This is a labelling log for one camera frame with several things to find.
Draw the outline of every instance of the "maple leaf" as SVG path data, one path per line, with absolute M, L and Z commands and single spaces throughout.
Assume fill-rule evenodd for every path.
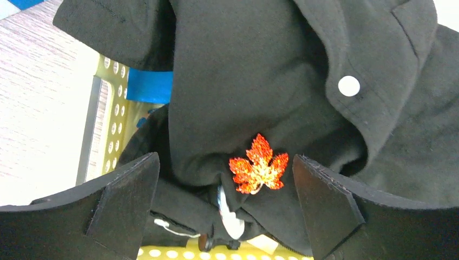
M 229 160 L 229 169 L 235 175 L 233 180 L 239 184 L 237 191 L 256 194 L 263 185 L 272 190 L 284 187 L 280 177 L 287 168 L 287 153 L 276 155 L 273 158 L 270 144 L 261 134 L 258 134 L 253 140 L 252 148 L 246 150 L 246 154 L 250 161 L 244 158 Z

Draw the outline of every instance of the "orange maple leaf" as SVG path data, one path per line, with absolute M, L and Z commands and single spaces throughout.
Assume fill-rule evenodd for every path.
M 272 190 L 284 187 L 280 177 L 287 168 L 287 153 L 273 158 L 270 144 L 261 134 L 258 134 L 253 140 L 252 148 L 246 150 L 246 154 L 250 161 L 243 158 L 229 160 L 229 169 L 235 174 L 233 180 L 239 184 L 237 191 L 256 194 L 263 185 Z

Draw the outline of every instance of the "snap button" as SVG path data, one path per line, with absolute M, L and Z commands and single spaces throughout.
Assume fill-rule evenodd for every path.
M 360 82 L 353 76 L 345 76 L 339 80 L 338 89 L 345 96 L 355 96 L 360 91 Z

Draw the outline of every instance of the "yellow basket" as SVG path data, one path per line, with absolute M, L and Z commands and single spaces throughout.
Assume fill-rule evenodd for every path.
M 97 54 L 97 69 L 89 100 L 83 136 L 77 185 L 111 172 L 125 145 L 137 130 L 136 124 L 152 108 L 161 105 L 133 102 L 126 99 L 129 68 Z M 278 246 L 274 254 L 242 243 L 239 250 L 217 246 L 210 253 L 200 252 L 196 239 L 186 248 L 144 246 L 138 260 L 201 259 L 201 260 L 311 260 Z

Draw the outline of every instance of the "white plug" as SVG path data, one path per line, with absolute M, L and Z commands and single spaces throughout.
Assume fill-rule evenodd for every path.
M 237 218 L 235 212 L 230 211 L 223 187 L 219 186 L 218 190 L 218 205 L 221 221 L 223 222 L 223 226 L 225 227 L 226 232 L 228 232 L 228 235 L 234 240 L 238 240 L 244 234 L 245 222 L 242 219 Z
M 164 220 L 162 220 L 162 219 L 160 219 L 160 218 L 155 218 L 154 223 L 155 223 L 156 225 L 158 225 L 158 226 L 163 227 L 163 228 L 168 228 L 168 227 L 169 227 L 169 222 L 164 221 Z

